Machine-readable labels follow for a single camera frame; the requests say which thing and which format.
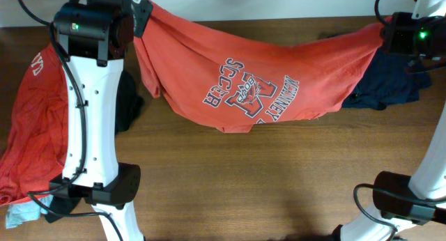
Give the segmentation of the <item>orange soccer t-shirt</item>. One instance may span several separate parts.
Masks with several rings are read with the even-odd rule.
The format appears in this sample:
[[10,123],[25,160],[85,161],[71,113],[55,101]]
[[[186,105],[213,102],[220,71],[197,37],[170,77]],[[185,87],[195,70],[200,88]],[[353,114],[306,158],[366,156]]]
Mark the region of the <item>orange soccer t-shirt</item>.
[[154,6],[134,47],[144,86],[224,133],[341,109],[382,45],[382,25],[292,47],[248,40]]

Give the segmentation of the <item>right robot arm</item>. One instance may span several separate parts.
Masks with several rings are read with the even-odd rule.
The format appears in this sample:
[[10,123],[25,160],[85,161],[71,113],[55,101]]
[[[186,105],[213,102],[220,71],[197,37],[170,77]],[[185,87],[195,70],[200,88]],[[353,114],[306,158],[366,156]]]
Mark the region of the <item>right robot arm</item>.
[[[416,59],[445,59],[445,0],[414,0],[411,13],[395,12],[383,24],[387,53]],[[445,223],[445,116],[436,126],[426,154],[413,175],[380,172],[374,183],[353,189],[360,214],[339,225],[329,240],[396,240],[397,234],[430,221]]]

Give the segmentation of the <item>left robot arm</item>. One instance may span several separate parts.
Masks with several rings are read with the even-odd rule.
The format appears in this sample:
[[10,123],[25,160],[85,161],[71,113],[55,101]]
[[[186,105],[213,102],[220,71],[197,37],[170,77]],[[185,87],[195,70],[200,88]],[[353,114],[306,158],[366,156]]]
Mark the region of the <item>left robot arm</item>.
[[141,0],[69,0],[55,14],[51,43],[66,76],[68,148],[51,194],[81,198],[108,240],[143,240],[134,209],[141,170],[119,162],[116,98]]

